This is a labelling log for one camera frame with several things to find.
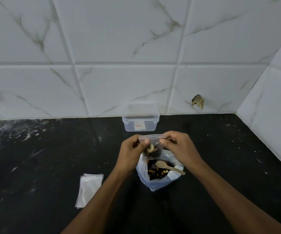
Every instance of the left hand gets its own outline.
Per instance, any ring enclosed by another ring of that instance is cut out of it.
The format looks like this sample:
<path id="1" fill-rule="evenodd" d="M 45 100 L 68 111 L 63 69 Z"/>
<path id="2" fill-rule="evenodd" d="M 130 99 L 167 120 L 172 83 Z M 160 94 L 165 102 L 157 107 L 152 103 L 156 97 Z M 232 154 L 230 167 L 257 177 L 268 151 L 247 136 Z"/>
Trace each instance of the left hand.
<path id="1" fill-rule="evenodd" d="M 139 135 L 133 135 L 121 144 L 118 160 L 114 168 L 121 174 L 128 175 L 136 168 L 141 153 L 150 144 L 150 140 L 146 139 L 137 145 L 138 137 Z"/>

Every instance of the black countertop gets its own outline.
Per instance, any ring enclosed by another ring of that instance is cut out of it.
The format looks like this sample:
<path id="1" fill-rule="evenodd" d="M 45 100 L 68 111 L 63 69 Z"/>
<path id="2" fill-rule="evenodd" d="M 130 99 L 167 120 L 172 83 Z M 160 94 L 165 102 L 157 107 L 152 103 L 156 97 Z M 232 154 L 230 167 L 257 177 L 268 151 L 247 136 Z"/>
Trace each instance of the black countertop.
<path id="1" fill-rule="evenodd" d="M 281 162 L 234 114 L 161 116 L 154 132 L 188 133 L 202 158 L 281 222 Z M 120 117 L 0 121 L 0 233 L 60 233 L 79 213 L 83 173 L 113 169 L 126 132 Z M 199 181 L 156 191 L 136 171 L 121 187 L 109 233 L 234 233 Z"/>

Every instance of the plastic bag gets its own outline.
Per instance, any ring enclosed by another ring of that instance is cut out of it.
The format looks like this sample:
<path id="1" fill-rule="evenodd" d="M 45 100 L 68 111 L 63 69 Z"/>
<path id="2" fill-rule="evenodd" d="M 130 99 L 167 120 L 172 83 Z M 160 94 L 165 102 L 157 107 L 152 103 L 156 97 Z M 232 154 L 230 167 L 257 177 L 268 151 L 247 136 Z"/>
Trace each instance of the plastic bag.
<path id="1" fill-rule="evenodd" d="M 184 169 L 184 165 L 182 165 L 174 156 L 174 154 L 169 151 L 169 150 L 163 150 L 162 154 L 159 157 L 156 157 L 154 159 L 161 159 L 164 161 L 168 161 L 171 164 L 174 165 L 175 168 L 179 170 Z M 141 180 L 141 182 L 146 185 L 151 191 L 156 191 L 158 189 L 161 189 L 162 187 L 165 187 L 169 185 L 172 181 L 177 180 L 181 174 L 174 172 L 174 171 L 169 171 L 167 176 L 163 177 L 162 179 L 154 179 L 150 180 L 149 175 L 148 175 L 148 168 L 147 168 L 147 163 L 146 159 L 143 159 L 143 154 L 141 154 L 138 164 L 136 166 L 136 171 L 138 173 L 138 176 Z"/>
<path id="2" fill-rule="evenodd" d="M 150 140 L 150 145 L 148 146 L 148 150 L 146 149 L 142 153 L 144 159 L 150 160 L 150 159 L 155 159 L 155 158 L 159 157 L 162 154 L 162 150 L 163 150 L 163 145 L 159 144 L 159 140 L 165 139 L 165 135 L 154 134 L 154 135 L 140 135 L 139 136 L 140 142 L 142 142 L 145 139 Z"/>
<path id="3" fill-rule="evenodd" d="M 80 177 L 80 189 L 76 208 L 84 208 L 101 187 L 104 174 L 86 174 Z"/>

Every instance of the plastic container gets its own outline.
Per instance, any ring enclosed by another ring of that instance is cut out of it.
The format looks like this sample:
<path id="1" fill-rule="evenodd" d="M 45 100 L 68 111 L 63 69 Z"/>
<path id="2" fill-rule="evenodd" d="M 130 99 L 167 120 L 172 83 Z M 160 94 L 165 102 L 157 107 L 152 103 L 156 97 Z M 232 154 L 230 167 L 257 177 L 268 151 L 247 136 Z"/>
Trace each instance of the plastic container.
<path id="1" fill-rule="evenodd" d="M 127 103 L 123 105 L 122 121 L 126 131 L 154 131 L 160 113 L 155 103 Z"/>

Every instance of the forearm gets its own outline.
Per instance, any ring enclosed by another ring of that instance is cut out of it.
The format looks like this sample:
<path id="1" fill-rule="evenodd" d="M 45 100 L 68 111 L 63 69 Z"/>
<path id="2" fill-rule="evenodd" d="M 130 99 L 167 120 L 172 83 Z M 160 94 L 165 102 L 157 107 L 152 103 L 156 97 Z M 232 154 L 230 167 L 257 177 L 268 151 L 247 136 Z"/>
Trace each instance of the forearm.
<path id="1" fill-rule="evenodd" d="M 61 234 L 102 233 L 111 203 L 126 178 L 114 169 L 93 198 Z"/>
<path id="2" fill-rule="evenodd" d="M 281 224 L 241 195 L 203 163 L 199 169 L 187 167 L 202 183 L 239 233 L 281 233 Z"/>

